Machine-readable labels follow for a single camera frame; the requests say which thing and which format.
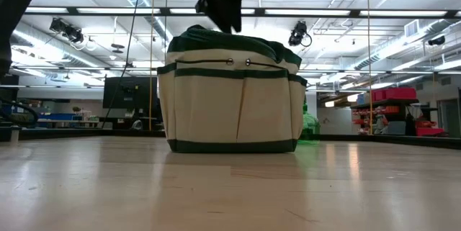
ceiling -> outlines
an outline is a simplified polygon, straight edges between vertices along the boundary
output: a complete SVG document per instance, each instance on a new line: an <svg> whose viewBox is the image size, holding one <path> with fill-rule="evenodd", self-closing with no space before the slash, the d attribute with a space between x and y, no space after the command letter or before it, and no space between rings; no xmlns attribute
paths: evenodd
<svg viewBox="0 0 461 231"><path fill-rule="evenodd" d="M192 8L197 0L146 0L147 3L154 7L187 7ZM131 7L133 6L128 0L32 0L30 6L95 6L95 7ZM255 7L271 7L271 8L318 8L318 9L366 9L368 7L367 0L243 0L243 8ZM461 0L370 0L371 9L460 9ZM82 29L82 32L91 37L93 42L86 47L76 46L77 49L72 52L82 53L82 56L90 59L93 66L99 67L123 67L127 55L126 49L123 54L115 54L111 47L112 43L128 46L130 41L129 31L133 22L132 17L118 17L115 22L114 17L87 17L87 16L50 16L50 15L24 15L22 18L22 30L30 35L39 35L43 33L50 40L55 38L63 42L62 49L73 49L68 46L68 41L60 35L55 35L49 30L50 23L53 17L60 17L65 22L72 24L75 27ZM159 17L159 22L166 25L166 30L172 36L177 36L183 33L186 28L201 24L209 29L217 29L217 27L207 17ZM313 44L304 48L302 46L290 47L287 44L290 31L298 21L304 21L310 29L310 34L313 38ZM347 69L351 64L356 63L360 57L368 53L368 42L370 39L371 50L373 51L378 45L386 43L395 36L402 34L404 26L412 22L412 18L408 19L371 19L370 20L370 36L368 35L368 21L366 19L319 19L319 18L303 18L300 17L244 17L242 20L243 31L242 35L254 37L262 37L266 40L277 41L285 45L297 53L302 59L301 68L304 69ZM156 62L153 67L161 65L164 61L165 52L164 45L161 39L162 36L156 36L156 41L152 42L151 25L144 17L136 17L133 28L133 38L129 50L128 60L135 62L138 67L148 67L146 61L151 59L151 45L153 60ZM461 37L457 32L457 28L453 27L446 33L446 46L455 45L458 43L458 37ZM390 71L394 67L408 62L415 58L419 58L429 52L436 52L443 47L428 47L427 50L423 47L422 42L416 42L399 52L390 54L386 59L373 64L373 70ZM36 65L37 61L16 62L15 65ZM88 63L77 61L80 66L90 66ZM48 62L48 65L55 65L54 62ZM65 66L75 66L70 63L62 62ZM41 71L46 77L50 77L50 72ZM30 75L27 71L12 70L13 74ZM90 78L103 76L105 72L98 72L95 75L88 72L80 72L88 75ZM148 72L133 71L130 75L143 75ZM319 78L321 73L306 73L305 77ZM89 85L97 84L86 82L88 79L82 80L81 83Z"/></svg>

computer monitor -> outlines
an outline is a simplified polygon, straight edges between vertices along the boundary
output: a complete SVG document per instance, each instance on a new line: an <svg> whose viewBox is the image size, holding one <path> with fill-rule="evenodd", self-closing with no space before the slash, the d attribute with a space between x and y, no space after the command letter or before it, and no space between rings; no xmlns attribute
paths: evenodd
<svg viewBox="0 0 461 231"><path fill-rule="evenodd" d="M120 77L106 78L104 84L104 100L102 106L109 109L112 98L115 94L112 109L142 109L148 113L150 99L150 77L123 77L120 86L117 85ZM157 103L157 77L152 78L152 110Z"/></svg>

green trim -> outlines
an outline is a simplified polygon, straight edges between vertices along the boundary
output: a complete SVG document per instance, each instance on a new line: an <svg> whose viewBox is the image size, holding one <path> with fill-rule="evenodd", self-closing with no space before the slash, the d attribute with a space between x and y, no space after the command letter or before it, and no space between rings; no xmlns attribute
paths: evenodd
<svg viewBox="0 0 461 231"><path fill-rule="evenodd" d="M157 68L157 74L165 74L173 70L176 70L176 63L171 63L169 65L165 65L165 66Z"/></svg>
<svg viewBox="0 0 461 231"><path fill-rule="evenodd" d="M307 86L307 81L301 76L289 74L287 70L277 71L259 71L259 70L223 70L223 69L207 69L207 68L182 68L176 69L175 77L181 76L205 76L219 77L229 79L244 79L244 78L259 78L259 79L275 79L287 78L288 81L296 81L303 86Z"/></svg>
<svg viewBox="0 0 461 231"><path fill-rule="evenodd" d="M171 150L178 153L286 153L295 152L297 145L297 140L242 143L167 141Z"/></svg>
<svg viewBox="0 0 461 231"><path fill-rule="evenodd" d="M190 50L241 50L252 51L268 58L275 63L283 60L295 64L298 68L302 59L283 44L267 41L258 37L246 37L231 35L213 30L207 30L202 26L195 25L187 29L179 37L171 40L168 52L185 52Z"/></svg>

wooden floor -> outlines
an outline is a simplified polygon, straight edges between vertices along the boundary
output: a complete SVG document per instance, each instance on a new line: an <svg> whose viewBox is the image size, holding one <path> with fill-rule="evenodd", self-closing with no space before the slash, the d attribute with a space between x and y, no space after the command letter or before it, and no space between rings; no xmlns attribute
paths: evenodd
<svg viewBox="0 0 461 231"><path fill-rule="evenodd" d="M461 230L461 151L322 142L174 154L165 139L0 147L0 230Z"/></svg>

shelf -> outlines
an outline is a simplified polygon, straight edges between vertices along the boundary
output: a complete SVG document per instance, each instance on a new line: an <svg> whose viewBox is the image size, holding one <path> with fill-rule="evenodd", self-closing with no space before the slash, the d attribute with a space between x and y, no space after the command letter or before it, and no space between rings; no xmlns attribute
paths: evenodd
<svg viewBox="0 0 461 231"><path fill-rule="evenodd" d="M419 103L418 99L387 99L382 101L373 102L373 108L378 106L386 106L386 105L402 105L402 104L413 104ZM362 104L351 106L351 109L367 109L370 107L370 104Z"/></svg>

